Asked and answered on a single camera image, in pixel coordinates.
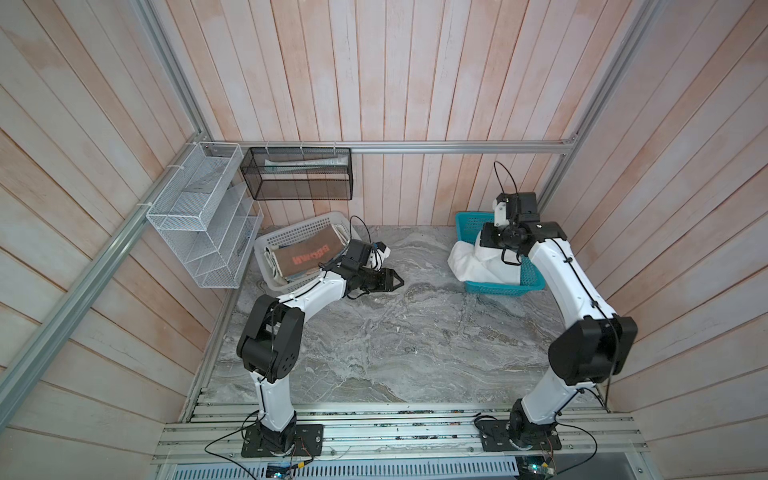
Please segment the brown cloth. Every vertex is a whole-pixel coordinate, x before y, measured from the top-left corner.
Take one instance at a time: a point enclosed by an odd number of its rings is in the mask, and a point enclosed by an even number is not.
[[[289,277],[325,263],[344,250],[344,244],[330,225],[302,242],[275,250],[280,272]]]

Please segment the black and white robotic arm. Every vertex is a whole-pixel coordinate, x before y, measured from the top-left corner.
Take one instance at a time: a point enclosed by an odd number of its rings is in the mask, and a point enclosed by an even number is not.
[[[509,257],[527,256],[549,285],[566,329],[549,347],[550,367],[544,378],[515,403],[506,435],[518,449],[548,441],[559,449],[558,437],[551,434],[557,412],[580,390],[621,371],[637,326],[603,300],[578,265],[562,229],[540,221],[535,194],[501,194],[494,212],[495,221],[481,232],[481,246],[504,250],[506,263],[512,263],[506,260],[506,250]],[[254,304],[237,355],[258,388],[263,413],[259,441],[266,453],[288,452],[294,445],[296,412],[288,373],[299,355],[304,322],[350,293],[399,288],[402,279],[397,273],[381,267],[388,255],[389,248],[381,243],[352,240],[340,260],[313,282],[277,298],[263,295]]]

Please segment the white metal rack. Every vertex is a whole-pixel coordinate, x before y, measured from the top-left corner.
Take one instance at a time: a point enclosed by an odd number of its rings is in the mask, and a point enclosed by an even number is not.
[[[243,278],[263,213],[248,215],[244,182],[230,187],[242,160],[238,144],[196,144],[147,212],[198,286],[237,288]]]

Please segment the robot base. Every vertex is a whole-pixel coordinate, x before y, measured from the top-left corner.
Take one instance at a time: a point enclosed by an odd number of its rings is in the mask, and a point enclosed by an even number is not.
[[[244,431],[245,440],[240,452],[243,458],[282,457],[291,453],[296,457],[305,454],[317,457],[323,450],[323,425],[297,425],[295,413],[282,432],[274,432],[261,423]]]
[[[557,424],[538,425],[529,422],[520,399],[512,407],[509,420],[479,420],[477,423],[483,452],[562,449],[560,437],[554,430]]]

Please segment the white cloth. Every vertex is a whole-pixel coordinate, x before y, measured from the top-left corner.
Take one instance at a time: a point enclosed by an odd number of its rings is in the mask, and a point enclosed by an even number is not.
[[[448,257],[448,265],[462,282],[520,285],[520,267],[503,263],[500,249],[480,247],[479,235],[475,245],[456,242]]]

